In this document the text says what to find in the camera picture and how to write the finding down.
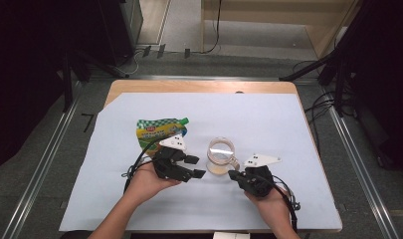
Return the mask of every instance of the wooden table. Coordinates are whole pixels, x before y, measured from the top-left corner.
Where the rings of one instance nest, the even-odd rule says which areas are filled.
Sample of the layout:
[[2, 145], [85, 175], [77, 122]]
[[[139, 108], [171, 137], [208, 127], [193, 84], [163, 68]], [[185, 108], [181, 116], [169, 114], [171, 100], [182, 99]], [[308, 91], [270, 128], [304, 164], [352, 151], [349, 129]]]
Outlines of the wooden table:
[[117, 80], [111, 84], [104, 106], [122, 93], [263, 93], [297, 94], [288, 82], [229, 82], [229, 81], [148, 81]]
[[[244, 94], [226, 94], [238, 92]], [[207, 146], [215, 136], [232, 139], [240, 162], [253, 152], [281, 156], [282, 162], [271, 171], [302, 204], [297, 212], [300, 232], [341, 230], [293, 83], [117, 80], [98, 115], [61, 231], [96, 229], [122, 194], [122, 172], [140, 152], [134, 135], [137, 119], [165, 116], [190, 119], [185, 141], [187, 153], [200, 158], [195, 168], [205, 169]], [[270, 232], [236, 182], [209, 172], [162, 191], [138, 207], [132, 218], [126, 229], [135, 233]]]
[[[316, 55], [322, 58], [341, 28], [355, 15], [357, 3], [358, 0], [224, 0], [220, 20], [305, 25]], [[204, 20], [217, 20], [219, 0], [202, 0], [201, 8], [204, 49]]]

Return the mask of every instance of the wire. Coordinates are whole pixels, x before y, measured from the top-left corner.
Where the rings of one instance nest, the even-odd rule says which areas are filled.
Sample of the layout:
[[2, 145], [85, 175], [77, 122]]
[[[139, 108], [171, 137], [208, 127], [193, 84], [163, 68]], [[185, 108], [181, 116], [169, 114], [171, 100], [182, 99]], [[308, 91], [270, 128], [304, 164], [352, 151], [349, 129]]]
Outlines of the wire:
[[[290, 199], [288, 198], [288, 196], [285, 195], [285, 194], [276, 186], [275, 183], [270, 182], [267, 178], [262, 177], [262, 176], [259, 176], [259, 175], [251, 174], [251, 173], [248, 173], [248, 175], [254, 176], [254, 177], [256, 177], [257, 179], [261, 179], [261, 180], [265, 181], [266, 183], [270, 184], [271, 186], [273, 186], [273, 188], [276, 189], [276, 191], [282, 196], [283, 201], [285, 202], [286, 206], [288, 207], [289, 213], [291, 214], [292, 227], [294, 228], [294, 231], [295, 231], [295, 232], [298, 232], [298, 226], [297, 226], [297, 224], [298, 224], [298, 218], [297, 218], [297, 215], [295, 214], [294, 206], [292, 205], [292, 203], [291, 203]], [[277, 177], [277, 179], [280, 180], [281, 183], [283, 183], [284, 185], [286, 185], [286, 184], [285, 184], [281, 179], [279, 179], [278, 177]]]
[[217, 28], [215, 30], [216, 32], [216, 43], [214, 44], [214, 46], [206, 51], [206, 52], [194, 52], [194, 53], [199, 53], [199, 54], [209, 54], [211, 53], [217, 46], [217, 44], [219, 43], [219, 39], [220, 39], [220, 34], [219, 34], [219, 26], [220, 26], [220, 13], [221, 13], [221, 9], [222, 9], [222, 0], [219, 1], [219, 11], [217, 13]]
[[131, 165], [129, 169], [126, 172], [127, 179], [131, 180], [133, 178], [133, 175], [135, 174], [136, 170], [139, 168], [139, 162], [142, 160], [142, 156], [148, 151], [148, 149], [155, 143], [162, 141], [166, 139], [166, 137], [158, 138], [153, 141], [151, 141], [141, 152], [139, 157], [136, 159], [135, 164]]
[[312, 104], [312, 107], [310, 108], [310, 112], [311, 112], [311, 118], [312, 118], [312, 127], [313, 127], [313, 131], [315, 134], [315, 145], [316, 145], [316, 151], [318, 152], [318, 155], [321, 156], [321, 148], [319, 145], [319, 135], [318, 135], [318, 130], [316, 129], [316, 124], [315, 124], [315, 118], [314, 118], [314, 113], [313, 113], [313, 109], [315, 108], [317, 102], [319, 101], [319, 99], [323, 98], [324, 96], [328, 95], [328, 94], [333, 94], [335, 93], [334, 91], [332, 92], [326, 92], [324, 94], [322, 94], [321, 96], [319, 96]]
[[298, 62], [298, 63], [294, 64], [294, 66], [292, 67], [292, 73], [295, 72], [295, 68], [296, 68], [298, 65], [300, 65], [300, 64], [302, 64], [302, 63], [314, 63], [314, 62], [316, 62], [316, 61], [301, 61], [301, 62]]
[[118, 68], [118, 67], [115, 67], [115, 69], [117, 69], [118, 71], [122, 72], [122, 73], [125, 74], [125, 75], [132, 75], [132, 74], [135, 74], [136, 71], [138, 71], [138, 68], [139, 68], [138, 61], [136, 61], [136, 56], [138, 56], [140, 53], [142, 53], [142, 51], [136, 52], [136, 53], [133, 55], [133, 60], [134, 60], [135, 63], [136, 63], [136, 68], [135, 68], [132, 72], [125, 72], [125, 71], [121, 70], [121, 69]]

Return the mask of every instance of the tripod leg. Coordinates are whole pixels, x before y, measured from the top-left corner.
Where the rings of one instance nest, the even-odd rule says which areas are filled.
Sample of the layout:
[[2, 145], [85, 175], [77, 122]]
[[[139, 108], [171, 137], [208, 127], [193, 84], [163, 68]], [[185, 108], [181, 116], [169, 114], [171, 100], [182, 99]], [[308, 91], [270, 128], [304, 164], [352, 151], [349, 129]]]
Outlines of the tripod leg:
[[344, 79], [346, 76], [346, 62], [341, 59], [337, 64], [337, 80], [335, 82], [335, 97], [334, 97], [334, 106], [340, 117], [343, 117], [342, 100], [343, 100], [343, 87], [344, 87]]
[[72, 82], [71, 82], [71, 66], [69, 62], [69, 54], [65, 53], [63, 59], [63, 68], [62, 68], [62, 75], [64, 79], [64, 96], [65, 96], [65, 105], [64, 105], [64, 112], [68, 110], [70, 107], [73, 96], [72, 96]]
[[297, 78], [299, 78], [299, 77], [301, 77], [301, 76], [303, 76], [303, 75], [305, 75], [305, 74], [317, 69], [318, 67], [326, 64], [328, 61], [333, 59], [333, 56], [334, 56], [334, 54], [330, 53], [327, 56], [323, 57], [322, 59], [320, 59], [320, 60], [318, 60], [318, 61], [316, 61], [316, 62], [314, 62], [314, 63], [312, 63], [312, 64], [310, 64], [310, 65], [308, 65], [308, 66], [306, 66], [304, 68], [302, 68], [302, 69], [300, 69], [299, 71], [297, 71], [297, 72], [295, 72], [295, 73], [293, 73], [291, 75], [288, 75], [288, 76], [283, 77], [283, 78], [279, 78], [279, 81], [281, 81], [281, 82], [292, 82], [292, 81], [296, 80]]
[[86, 61], [88, 61], [88, 62], [90, 62], [90, 63], [93, 63], [93, 64], [96, 65], [98, 68], [100, 68], [100, 69], [102, 69], [103, 71], [105, 71], [105, 72], [111, 74], [113, 77], [122, 78], [122, 77], [120, 76], [120, 74], [117, 73], [116, 71], [114, 71], [112, 68], [110, 68], [110, 67], [106, 66], [105, 64], [99, 62], [98, 60], [92, 58], [91, 56], [87, 55], [86, 53], [81, 52], [81, 51], [78, 51], [77, 54], [78, 54], [79, 57], [82, 57], [84, 60], [86, 60]]

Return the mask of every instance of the white paper sheet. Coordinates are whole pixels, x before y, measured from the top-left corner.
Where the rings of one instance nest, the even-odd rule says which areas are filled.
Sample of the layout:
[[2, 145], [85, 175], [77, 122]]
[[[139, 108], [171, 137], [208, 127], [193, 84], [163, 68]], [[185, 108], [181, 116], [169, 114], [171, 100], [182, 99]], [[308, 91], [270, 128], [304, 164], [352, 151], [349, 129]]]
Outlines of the white paper sheet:
[[189, 118], [187, 154], [200, 157], [189, 168], [206, 170], [202, 179], [161, 191], [142, 204], [127, 230], [267, 229], [256, 207], [227, 174], [206, 169], [207, 147], [217, 136], [235, 145], [240, 163], [253, 153], [278, 156], [272, 174], [301, 203], [299, 229], [340, 230], [323, 168], [294, 94], [122, 94], [98, 116], [60, 230], [95, 230], [122, 196], [127, 171], [141, 152], [138, 120]]

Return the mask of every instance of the black stand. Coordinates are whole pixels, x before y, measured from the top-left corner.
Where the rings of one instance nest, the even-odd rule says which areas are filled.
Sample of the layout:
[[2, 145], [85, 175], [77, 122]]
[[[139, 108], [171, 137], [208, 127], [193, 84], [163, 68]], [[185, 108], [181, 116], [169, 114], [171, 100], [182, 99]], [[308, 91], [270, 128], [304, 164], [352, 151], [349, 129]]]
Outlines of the black stand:
[[333, 52], [318, 60], [309, 66], [283, 78], [279, 78], [282, 82], [292, 82], [299, 77], [317, 69], [318, 67], [326, 64], [323, 71], [318, 76], [318, 82], [322, 86], [327, 86], [331, 80], [336, 76], [336, 86], [335, 86], [335, 97], [334, 97], [334, 107], [340, 117], [343, 117], [341, 110], [342, 107], [342, 97], [343, 97], [343, 86], [346, 77], [346, 61], [343, 56], [337, 54], [339, 51], [335, 49]]
[[82, 51], [77, 51], [76, 53], [75, 52], [65, 53], [62, 68], [64, 91], [65, 91], [64, 112], [68, 110], [73, 101], [71, 69], [74, 70], [74, 73], [77, 75], [78, 80], [80, 82], [90, 81], [91, 73], [84, 61], [94, 64], [95, 66], [109, 73], [111, 76], [115, 78], [122, 78], [122, 76], [118, 72], [114, 71], [109, 66], [99, 62], [98, 60], [94, 59], [93, 57], [89, 56], [88, 54]]
[[374, 1], [364, 1], [347, 31], [331, 53], [287, 77], [279, 78], [279, 80], [292, 82], [325, 64], [324, 69], [318, 76], [318, 82], [322, 86], [327, 86], [331, 80], [336, 77], [334, 106], [338, 114], [342, 117], [343, 86], [350, 72], [347, 63], [349, 59], [353, 59], [352, 56], [360, 49], [359, 46], [361, 46], [361, 43], [364, 41], [362, 34], [366, 32], [370, 22], [370, 15], [373, 8], [376, 7], [378, 6], [376, 6]]

